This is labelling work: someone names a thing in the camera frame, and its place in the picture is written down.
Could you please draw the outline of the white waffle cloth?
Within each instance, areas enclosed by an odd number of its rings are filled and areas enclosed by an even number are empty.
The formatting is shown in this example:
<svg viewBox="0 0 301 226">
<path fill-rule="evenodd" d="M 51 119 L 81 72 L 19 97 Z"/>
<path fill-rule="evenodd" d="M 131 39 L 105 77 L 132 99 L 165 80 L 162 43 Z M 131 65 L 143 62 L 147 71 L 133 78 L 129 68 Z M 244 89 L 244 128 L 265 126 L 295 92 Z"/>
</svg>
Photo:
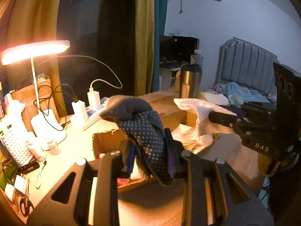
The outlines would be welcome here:
<svg viewBox="0 0 301 226">
<path fill-rule="evenodd" d="M 175 98 L 173 101 L 181 110 L 186 110 L 196 115 L 196 120 L 191 127 L 180 124 L 171 133 L 173 139 L 180 141 L 185 150 L 197 154 L 204 148 L 212 145 L 216 139 L 213 135 L 233 134 L 234 131 L 230 127 L 210 122 L 209 113 L 215 111 L 234 117 L 237 114 L 202 99 Z"/>
</svg>

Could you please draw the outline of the pink plush toy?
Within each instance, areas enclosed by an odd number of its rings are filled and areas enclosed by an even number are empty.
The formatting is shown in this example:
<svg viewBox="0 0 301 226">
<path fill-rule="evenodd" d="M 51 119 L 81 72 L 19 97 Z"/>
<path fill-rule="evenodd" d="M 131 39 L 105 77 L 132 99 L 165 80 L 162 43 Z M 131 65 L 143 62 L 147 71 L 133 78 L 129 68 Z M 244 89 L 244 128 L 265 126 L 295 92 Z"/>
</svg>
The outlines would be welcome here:
<svg viewBox="0 0 301 226">
<path fill-rule="evenodd" d="M 100 153 L 98 155 L 99 159 L 102 159 L 105 156 L 104 153 Z M 123 185 L 127 185 L 130 182 L 130 179 L 126 179 L 126 178 L 117 178 L 117 185 L 118 186 L 123 186 Z"/>
</svg>

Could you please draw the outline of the brown cardboard box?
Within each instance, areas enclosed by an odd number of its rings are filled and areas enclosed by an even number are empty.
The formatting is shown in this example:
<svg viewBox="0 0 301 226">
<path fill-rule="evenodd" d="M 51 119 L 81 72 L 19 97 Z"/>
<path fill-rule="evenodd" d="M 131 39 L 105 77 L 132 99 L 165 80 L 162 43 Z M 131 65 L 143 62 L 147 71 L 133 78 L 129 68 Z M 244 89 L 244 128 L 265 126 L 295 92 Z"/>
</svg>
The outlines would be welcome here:
<svg viewBox="0 0 301 226">
<path fill-rule="evenodd" d="M 173 101 L 176 97 L 178 97 L 177 93 L 166 91 L 139 96 L 158 112 L 164 127 L 171 130 L 174 130 L 179 124 L 186 124 L 186 117 L 190 118 L 189 124 L 196 120 L 194 114 L 177 107 Z M 243 146 L 237 134 L 220 134 L 212 145 L 200 152 L 200 156 L 207 160 L 224 158 L 253 192 L 259 194 L 264 176 L 258 170 L 258 153 Z"/>
</svg>

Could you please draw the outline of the black marker pen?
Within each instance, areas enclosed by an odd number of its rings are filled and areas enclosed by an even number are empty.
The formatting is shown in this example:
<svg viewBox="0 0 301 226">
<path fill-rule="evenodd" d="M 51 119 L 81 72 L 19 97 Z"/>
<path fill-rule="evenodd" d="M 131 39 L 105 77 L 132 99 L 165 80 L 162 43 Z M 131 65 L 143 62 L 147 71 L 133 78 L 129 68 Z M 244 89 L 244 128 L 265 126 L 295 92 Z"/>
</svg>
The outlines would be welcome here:
<svg viewBox="0 0 301 226">
<path fill-rule="evenodd" d="M 40 167 L 39 162 L 37 160 L 34 160 L 24 166 L 21 166 L 19 168 L 17 168 L 17 173 L 18 174 L 28 174 L 31 173 L 32 171 L 38 169 Z"/>
</svg>

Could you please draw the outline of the white pill bottle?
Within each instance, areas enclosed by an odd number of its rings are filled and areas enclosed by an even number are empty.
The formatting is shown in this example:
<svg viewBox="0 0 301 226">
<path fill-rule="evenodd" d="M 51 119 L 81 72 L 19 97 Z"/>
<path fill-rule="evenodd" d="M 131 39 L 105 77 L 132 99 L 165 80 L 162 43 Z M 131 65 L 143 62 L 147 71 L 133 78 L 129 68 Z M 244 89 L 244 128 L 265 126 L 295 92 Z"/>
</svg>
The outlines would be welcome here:
<svg viewBox="0 0 301 226">
<path fill-rule="evenodd" d="M 57 142 L 53 138 L 46 139 L 46 143 L 49 147 L 50 152 L 53 155 L 58 155 L 61 152 L 61 149 L 59 148 Z"/>
</svg>

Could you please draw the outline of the grey padded headboard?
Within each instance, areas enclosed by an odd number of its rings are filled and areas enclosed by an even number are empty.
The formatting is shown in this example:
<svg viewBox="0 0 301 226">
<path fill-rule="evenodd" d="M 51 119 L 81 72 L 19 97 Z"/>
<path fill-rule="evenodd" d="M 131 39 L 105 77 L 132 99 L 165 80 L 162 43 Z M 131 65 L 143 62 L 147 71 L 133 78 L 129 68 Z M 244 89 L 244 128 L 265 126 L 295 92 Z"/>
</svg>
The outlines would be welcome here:
<svg viewBox="0 0 301 226">
<path fill-rule="evenodd" d="M 278 63 L 275 54 L 233 37 L 220 47 L 214 83 L 235 82 L 263 95 L 275 95 L 275 62 Z"/>
</svg>

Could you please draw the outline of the white woven storage basket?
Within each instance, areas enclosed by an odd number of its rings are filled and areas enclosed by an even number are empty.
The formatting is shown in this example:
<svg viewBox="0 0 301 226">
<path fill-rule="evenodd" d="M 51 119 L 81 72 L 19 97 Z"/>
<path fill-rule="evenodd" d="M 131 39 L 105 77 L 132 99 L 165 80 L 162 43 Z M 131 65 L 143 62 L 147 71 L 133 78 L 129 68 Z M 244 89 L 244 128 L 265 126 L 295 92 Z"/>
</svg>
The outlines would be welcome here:
<svg viewBox="0 0 301 226">
<path fill-rule="evenodd" d="M 33 158 L 27 146 L 27 135 L 22 119 L 6 116 L 1 120 L 1 139 L 18 167 L 27 165 Z"/>
</svg>

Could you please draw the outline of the white power strip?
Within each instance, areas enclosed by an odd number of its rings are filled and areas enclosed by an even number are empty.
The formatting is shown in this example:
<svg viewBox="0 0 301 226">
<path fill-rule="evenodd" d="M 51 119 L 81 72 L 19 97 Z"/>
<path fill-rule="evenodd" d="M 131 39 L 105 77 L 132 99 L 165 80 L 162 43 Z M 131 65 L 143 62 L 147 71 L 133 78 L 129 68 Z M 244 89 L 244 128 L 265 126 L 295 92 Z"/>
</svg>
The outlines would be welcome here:
<svg viewBox="0 0 301 226">
<path fill-rule="evenodd" d="M 108 97 L 103 97 L 100 99 L 100 103 L 101 103 L 100 109 L 95 109 L 92 108 L 91 106 L 88 106 L 86 108 L 88 114 L 88 120 L 86 120 L 85 122 L 80 121 L 80 119 L 76 117 L 75 114 L 71 115 L 69 120 L 72 123 L 72 127 L 75 130 L 84 131 L 87 128 L 89 128 L 91 125 L 93 125 L 95 122 L 100 120 L 100 113 L 104 111 L 108 99 L 109 99 Z"/>
</svg>

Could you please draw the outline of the stainless steel travel tumbler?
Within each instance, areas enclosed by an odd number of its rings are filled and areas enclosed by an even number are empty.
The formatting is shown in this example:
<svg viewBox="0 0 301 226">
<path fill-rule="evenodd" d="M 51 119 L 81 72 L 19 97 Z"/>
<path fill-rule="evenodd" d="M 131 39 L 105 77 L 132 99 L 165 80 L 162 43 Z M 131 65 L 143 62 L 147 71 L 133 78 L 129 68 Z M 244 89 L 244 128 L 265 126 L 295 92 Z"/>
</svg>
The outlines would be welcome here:
<svg viewBox="0 0 301 226">
<path fill-rule="evenodd" d="M 180 73 L 180 98 L 196 98 L 201 84 L 202 69 L 198 64 L 183 64 Z"/>
</svg>

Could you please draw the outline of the clear plastic water bottle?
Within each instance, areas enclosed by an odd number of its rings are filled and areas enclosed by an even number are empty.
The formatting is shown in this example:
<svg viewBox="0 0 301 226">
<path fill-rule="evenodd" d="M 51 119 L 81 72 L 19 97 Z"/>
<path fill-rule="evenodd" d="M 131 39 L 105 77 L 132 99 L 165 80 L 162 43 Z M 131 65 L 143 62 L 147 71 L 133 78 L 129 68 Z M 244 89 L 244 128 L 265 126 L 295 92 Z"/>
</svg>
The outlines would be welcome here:
<svg viewBox="0 0 301 226">
<path fill-rule="evenodd" d="M 201 69 L 203 69 L 203 56 L 201 55 L 201 50 L 194 50 L 194 53 L 190 57 L 191 64 L 198 64 Z"/>
</svg>

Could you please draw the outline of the white usb charger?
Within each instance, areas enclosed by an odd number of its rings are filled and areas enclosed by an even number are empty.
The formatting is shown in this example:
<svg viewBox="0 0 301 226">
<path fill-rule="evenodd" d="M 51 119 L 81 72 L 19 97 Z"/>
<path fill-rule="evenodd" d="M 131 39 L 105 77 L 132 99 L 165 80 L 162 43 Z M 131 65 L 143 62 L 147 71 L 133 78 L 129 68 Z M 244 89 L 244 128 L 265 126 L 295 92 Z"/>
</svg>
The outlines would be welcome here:
<svg viewBox="0 0 301 226">
<path fill-rule="evenodd" d="M 89 106 L 94 109 L 100 109 L 102 107 L 101 101 L 100 101 L 100 94 L 98 91 L 95 91 L 93 87 L 89 88 L 89 91 L 87 92 Z"/>
</svg>

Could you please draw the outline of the yellow green curtain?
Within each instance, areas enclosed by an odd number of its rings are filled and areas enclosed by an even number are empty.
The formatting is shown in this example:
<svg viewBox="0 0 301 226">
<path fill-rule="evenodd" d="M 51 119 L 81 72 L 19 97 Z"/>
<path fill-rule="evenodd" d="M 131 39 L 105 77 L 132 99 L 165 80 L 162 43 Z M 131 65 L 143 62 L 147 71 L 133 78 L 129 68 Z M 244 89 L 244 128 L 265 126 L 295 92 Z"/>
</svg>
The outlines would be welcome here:
<svg viewBox="0 0 301 226">
<path fill-rule="evenodd" d="M 155 0 L 135 0 L 135 95 L 149 93 L 154 66 Z"/>
</svg>

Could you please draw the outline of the black handled scissors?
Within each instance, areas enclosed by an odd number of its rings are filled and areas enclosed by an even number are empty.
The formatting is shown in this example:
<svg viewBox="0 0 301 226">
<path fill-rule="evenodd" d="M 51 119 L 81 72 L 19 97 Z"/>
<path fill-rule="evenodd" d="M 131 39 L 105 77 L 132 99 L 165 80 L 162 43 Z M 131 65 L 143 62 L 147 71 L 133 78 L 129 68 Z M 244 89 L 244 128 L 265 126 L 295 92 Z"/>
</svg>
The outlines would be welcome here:
<svg viewBox="0 0 301 226">
<path fill-rule="evenodd" d="M 20 212 L 23 217 L 28 217 L 34 210 L 34 205 L 30 201 L 28 194 L 25 194 L 24 197 L 19 202 Z"/>
</svg>

